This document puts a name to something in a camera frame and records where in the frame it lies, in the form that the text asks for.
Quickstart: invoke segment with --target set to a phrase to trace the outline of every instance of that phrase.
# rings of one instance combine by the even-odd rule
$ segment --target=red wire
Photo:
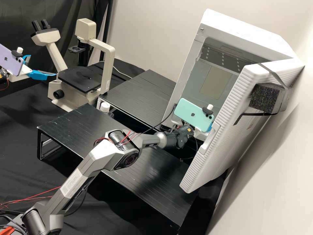
[[[39,194],[36,194],[36,195],[30,196],[30,197],[27,197],[27,198],[24,198],[24,199],[18,199],[18,200],[8,201],[8,202],[5,202],[5,203],[2,203],[2,206],[4,206],[5,204],[9,204],[9,203],[11,203],[11,202],[16,203],[16,202],[20,202],[20,201],[25,201],[25,200],[28,200],[28,199],[34,198],[34,197],[36,197],[36,196],[39,196],[39,195],[42,195],[42,194],[45,194],[45,193],[51,192],[51,191],[53,191],[53,190],[59,189],[59,188],[61,188],[61,186],[59,186],[59,187],[55,187],[55,188],[53,188],[53,189],[49,189],[49,190],[47,190],[47,191],[44,191],[44,192],[42,192],[42,193],[39,193]]]
[[[135,138],[138,134],[141,134],[141,133],[137,133],[135,134],[133,137],[131,137],[127,142],[123,143],[123,145],[127,144],[128,142],[130,142],[133,138]]]
[[[5,89],[7,89],[8,87],[9,87],[9,79],[7,79],[7,87],[4,88],[4,89],[0,89],[0,91],[3,91],[3,90],[5,90]]]
[[[99,141],[99,140],[108,140],[108,141],[110,141],[112,144],[113,144],[113,141],[111,140],[111,139],[109,139],[109,138],[99,138],[99,139],[96,139],[95,141],[94,141],[94,146],[95,146],[95,144]]]
[[[129,131],[129,132],[127,133],[127,135],[124,137],[124,139],[122,139],[122,140],[120,141],[120,143],[123,142],[123,141],[128,137],[128,135],[130,134],[130,132],[131,132],[131,131]]]

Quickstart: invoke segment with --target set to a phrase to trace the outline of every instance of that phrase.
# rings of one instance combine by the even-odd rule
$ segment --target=robotic arm
[[[29,235],[57,235],[63,227],[66,211],[101,170],[112,171],[131,166],[144,148],[154,146],[182,148],[188,137],[194,133],[190,126],[182,126],[172,133],[157,132],[155,135],[134,133],[132,138],[125,138],[128,132],[128,130],[106,132],[105,140],[89,152],[49,201],[37,202],[14,221],[18,224],[23,223]]]

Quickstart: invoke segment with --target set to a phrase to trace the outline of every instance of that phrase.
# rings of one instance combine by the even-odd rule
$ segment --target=black foam
[[[285,96],[285,89],[274,83],[258,83],[252,91],[249,107],[265,113],[277,113]]]

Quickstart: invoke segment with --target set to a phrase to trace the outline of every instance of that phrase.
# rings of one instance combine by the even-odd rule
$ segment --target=black knob
[[[56,90],[55,92],[53,92],[53,96],[54,98],[56,98],[57,100],[58,99],[61,99],[62,97],[64,97],[64,92],[59,89],[59,90]]]

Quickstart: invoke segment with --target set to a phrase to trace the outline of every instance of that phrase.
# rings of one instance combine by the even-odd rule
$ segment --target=black table
[[[117,59],[114,65],[130,76],[143,72]],[[128,78],[113,71],[110,88],[124,80]],[[81,157],[64,148],[44,161],[35,157],[36,127],[65,114],[51,103],[47,92],[47,85],[41,83],[0,98],[0,203],[60,186],[81,162]],[[195,199],[180,234],[204,234],[222,183],[223,178],[210,182],[205,187],[209,193]],[[10,204],[9,208],[25,211],[31,205]],[[171,226],[157,210],[107,175],[100,174],[88,188],[82,207],[66,217],[61,234],[177,234]]]
[[[85,104],[38,127],[37,157],[42,159],[42,135],[84,158],[92,150],[94,141],[112,129],[127,127]],[[180,227],[197,196],[197,191],[187,194],[179,187],[187,169],[187,164],[168,152],[148,148],[132,166],[102,172]]]
[[[175,84],[147,70],[100,95],[100,99],[146,126],[153,127],[161,122]]]

